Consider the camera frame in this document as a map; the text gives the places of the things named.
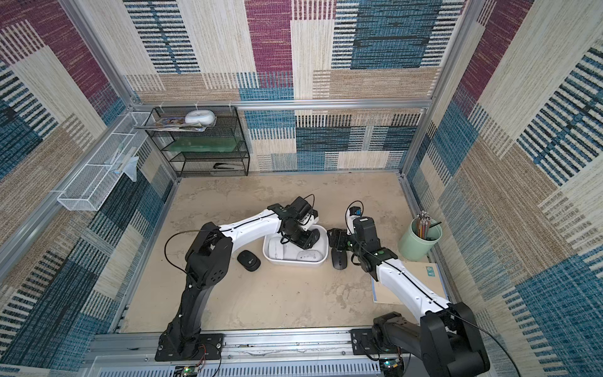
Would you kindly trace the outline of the white flat mouse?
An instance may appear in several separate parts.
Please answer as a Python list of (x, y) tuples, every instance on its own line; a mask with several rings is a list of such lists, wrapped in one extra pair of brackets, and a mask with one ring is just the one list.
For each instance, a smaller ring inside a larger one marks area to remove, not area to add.
[(300, 262), (320, 262), (323, 259), (323, 255), (317, 250), (304, 250), (300, 251), (297, 255), (297, 260)]

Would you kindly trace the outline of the white plastic storage box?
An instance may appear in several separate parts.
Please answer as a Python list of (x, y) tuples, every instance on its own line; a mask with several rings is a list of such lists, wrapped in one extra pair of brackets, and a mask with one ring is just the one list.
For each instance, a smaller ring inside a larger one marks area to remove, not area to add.
[(297, 255), (300, 251), (304, 251), (303, 249), (295, 246), (293, 243), (287, 243), (287, 250), (285, 251), (284, 260), (274, 260), (268, 257), (268, 243), (269, 240), (273, 237), (281, 237), (280, 234), (273, 234), (264, 237), (264, 242), (262, 246), (262, 254), (264, 257), (275, 265), (289, 265), (289, 266), (300, 266), (300, 267), (318, 267), (322, 265), (329, 256), (329, 244), (328, 244), (328, 234), (324, 227), (319, 225), (311, 226), (310, 229), (319, 229), (320, 230), (320, 240), (309, 250), (317, 250), (323, 255), (323, 259), (320, 262), (300, 262), (297, 260)]

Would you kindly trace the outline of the pencils bundle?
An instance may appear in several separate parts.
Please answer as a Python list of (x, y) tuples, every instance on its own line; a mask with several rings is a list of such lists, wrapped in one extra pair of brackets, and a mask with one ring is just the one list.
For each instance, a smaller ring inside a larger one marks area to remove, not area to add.
[(427, 211), (421, 210), (416, 218), (416, 236), (422, 240), (435, 241), (438, 236), (430, 235), (431, 230), (435, 230), (441, 224), (440, 221), (433, 221)]

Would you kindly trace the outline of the green circuit board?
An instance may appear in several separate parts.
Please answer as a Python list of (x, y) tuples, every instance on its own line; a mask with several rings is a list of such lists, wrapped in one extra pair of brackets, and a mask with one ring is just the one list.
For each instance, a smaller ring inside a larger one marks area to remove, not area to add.
[(177, 366), (174, 369), (173, 377), (197, 377), (198, 372), (199, 366), (197, 365)]

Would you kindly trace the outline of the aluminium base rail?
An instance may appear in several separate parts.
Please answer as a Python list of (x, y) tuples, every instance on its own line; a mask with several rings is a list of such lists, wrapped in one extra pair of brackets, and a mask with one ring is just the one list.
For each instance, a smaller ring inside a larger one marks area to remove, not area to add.
[(372, 326), (203, 331), (191, 359), (160, 344), (157, 333), (97, 336), (81, 376), (430, 376), (406, 350), (380, 350)]

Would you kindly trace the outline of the white vertical mouse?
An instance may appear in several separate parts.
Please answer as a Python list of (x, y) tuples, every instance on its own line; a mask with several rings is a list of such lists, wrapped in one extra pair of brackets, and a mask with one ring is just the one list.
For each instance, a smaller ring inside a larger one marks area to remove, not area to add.
[(284, 260), (287, 244), (281, 237), (273, 237), (268, 243), (268, 257), (274, 260)]

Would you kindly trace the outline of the green sheet on shelf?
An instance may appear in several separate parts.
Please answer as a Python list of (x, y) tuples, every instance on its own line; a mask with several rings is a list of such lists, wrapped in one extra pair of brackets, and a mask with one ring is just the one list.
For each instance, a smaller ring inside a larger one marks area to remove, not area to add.
[(179, 138), (163, 148), (168, 152), (234, 152), (240, 143), (235, 138)]

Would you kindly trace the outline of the green pencil cup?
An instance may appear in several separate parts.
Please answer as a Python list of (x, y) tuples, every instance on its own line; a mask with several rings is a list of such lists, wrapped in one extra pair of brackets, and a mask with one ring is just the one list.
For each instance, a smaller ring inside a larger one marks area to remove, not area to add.
[(431, 249), (440, 241), (443, 236), (443, 230), (439, 223), (432, 221), (429, 229), (426, 231), (426, 237), (419, 236), (419, 219), (414, 219), (408, 226), (405, 234), (398, 242), (398, 251), (400, 255), (412, 262), (418, 262), (426, 257)]

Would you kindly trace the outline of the magazine on shelf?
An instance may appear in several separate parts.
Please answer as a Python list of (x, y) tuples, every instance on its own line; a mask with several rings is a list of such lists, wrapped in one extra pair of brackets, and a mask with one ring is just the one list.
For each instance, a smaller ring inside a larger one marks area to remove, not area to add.
[(186, 123), (185, 118), (181, 117), (169, 117), (161, 118), (154, 123), (136, 126), (135, 129), (158, 132), (204, 132), (207, 126), (201, 123)]

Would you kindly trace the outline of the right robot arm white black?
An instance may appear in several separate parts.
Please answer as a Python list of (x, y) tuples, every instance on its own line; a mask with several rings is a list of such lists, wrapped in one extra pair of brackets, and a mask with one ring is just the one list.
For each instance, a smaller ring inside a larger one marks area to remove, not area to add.
[(490, 360), (471, 309), (434, 294), (408, 272), (375, 233), (362, 237), (345, 229), (328, 230), (334, 251), (351, 251), (364, 272), (388, 288), (419, 322), (398, 313), (375, 318), (373, 342), (380, 350), (406, 350), (419, 358), (430, 376), (478, 376), (490, 369)]

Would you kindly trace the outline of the black mouse with logo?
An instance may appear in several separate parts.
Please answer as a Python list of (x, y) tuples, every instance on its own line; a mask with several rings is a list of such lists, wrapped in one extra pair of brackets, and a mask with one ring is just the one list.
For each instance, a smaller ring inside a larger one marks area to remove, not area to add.
[(339, 249), (331, 249), (331, 261), (333, 268), (336, 270), (345, 270), (348, 266), (348, 255), (347, 251)]

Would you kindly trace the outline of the paper cone in basket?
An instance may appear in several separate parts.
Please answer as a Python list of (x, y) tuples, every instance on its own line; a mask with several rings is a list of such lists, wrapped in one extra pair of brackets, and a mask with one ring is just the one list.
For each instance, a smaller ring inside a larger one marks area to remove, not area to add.
[(135, 149), (130, 149), (129, 152), (122, 154), (117, 158), (112, 168), (112, 172), (117, 175), (125, 174), (132, 182), (136, 182), (137, 166), (139, 157), (136, 155)]

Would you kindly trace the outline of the white round device on shelf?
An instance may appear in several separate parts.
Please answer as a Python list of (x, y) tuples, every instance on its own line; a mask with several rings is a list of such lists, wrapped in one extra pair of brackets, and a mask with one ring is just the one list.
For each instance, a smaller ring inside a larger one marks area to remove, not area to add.
[(186, 124), (200, 127), (213, 127), (216, 121), (217, 116), (210, 110), (195, 110), (185, 116)]

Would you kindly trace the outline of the black mouse oval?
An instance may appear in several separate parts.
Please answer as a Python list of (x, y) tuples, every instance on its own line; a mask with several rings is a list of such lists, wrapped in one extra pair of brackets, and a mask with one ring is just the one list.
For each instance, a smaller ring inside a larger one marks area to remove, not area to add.
[(302, 234), (299, 246), (303, 250), (309, 250), (318, 240), (320, 240), (320, 230), (309, 229)]

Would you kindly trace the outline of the brown notebook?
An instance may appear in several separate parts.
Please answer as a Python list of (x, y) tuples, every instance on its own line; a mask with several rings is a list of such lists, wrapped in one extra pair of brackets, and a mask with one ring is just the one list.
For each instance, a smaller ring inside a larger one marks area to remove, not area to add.
[[(428, 262), (403, 261), (408, 273), (418, 278), (434, 294), (447, 298), (438, 266)], [(373, 301), (379, 304), (403, 305), (402, 301), (381, 282), (372, 281)]]

